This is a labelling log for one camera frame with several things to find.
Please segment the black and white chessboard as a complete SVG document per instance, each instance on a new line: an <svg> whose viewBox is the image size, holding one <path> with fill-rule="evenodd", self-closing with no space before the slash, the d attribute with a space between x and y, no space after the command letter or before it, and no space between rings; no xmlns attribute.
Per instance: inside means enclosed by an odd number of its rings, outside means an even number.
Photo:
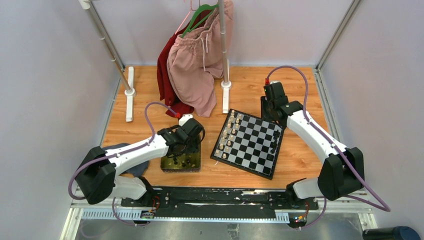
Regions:
<svg viewBox="0 0 424 240"><path fill-rule="evenodd" d="M231 119L231 111L235 111L234 119ZM237 115L241 115L239 128L232 134L232 129L236 124ZM227 122L231 121L231 128L227 128ZM223 132L227 130L227 138L223 138ZM270 153L274 131L279 131L280 135L274 154ZM227 164L240 170L247 171L254 175L271 180L274 176L280 147L282 145L284 130L277 124L262 120L254 115L231 109L227 114L224 125L218 135L210 158L218 162Z"/></svg>

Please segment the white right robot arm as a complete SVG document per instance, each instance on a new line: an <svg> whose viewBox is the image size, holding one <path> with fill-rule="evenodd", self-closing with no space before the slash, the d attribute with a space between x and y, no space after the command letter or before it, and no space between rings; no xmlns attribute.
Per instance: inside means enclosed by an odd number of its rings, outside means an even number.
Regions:
<svg viewBox="0 0 424 240"><path fill-rule="evenodd" d="M261 101L261 116L283 130L297 134L322 163L319 176L294 181L286 186L286 204L298 209L308 198L325 197L334 201L363 188L364 156L328 134L298 101L290 102L279 81L266 84Z"/></svg>

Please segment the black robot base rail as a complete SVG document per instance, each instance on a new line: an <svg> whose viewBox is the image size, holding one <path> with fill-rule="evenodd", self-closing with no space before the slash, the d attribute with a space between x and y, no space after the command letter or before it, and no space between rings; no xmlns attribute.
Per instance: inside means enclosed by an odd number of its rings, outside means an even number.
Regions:
<svg viewBox="0 0 424 240"><path fill-rule="evenodd" d="M375 225L372 210L349 198L336 201L308 198L290 205L283 189L159 186L140 200L108 198L98 205L75 203L66 225L94 220L116 221L127 227L160 223L285 224L296 230L325 217L354 217L360 228Z"/></svg>

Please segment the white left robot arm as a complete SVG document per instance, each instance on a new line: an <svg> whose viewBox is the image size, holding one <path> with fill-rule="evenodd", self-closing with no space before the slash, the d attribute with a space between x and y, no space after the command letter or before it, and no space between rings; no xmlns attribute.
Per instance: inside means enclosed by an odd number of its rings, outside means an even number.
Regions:
<svg viewBox="0 0 424 240"><path fill-rule="evenodd" d="M83 193L73 198L86 200L90 205L108 198L130 198L142 207L149 206L153 193L146 183L137 177L123 177L122 173L153 159L186 154L201 143L204 135L204 127L189 118L183 125L163 128L145 140L124 147L108 151L93 147L72 177Z"/></svg>

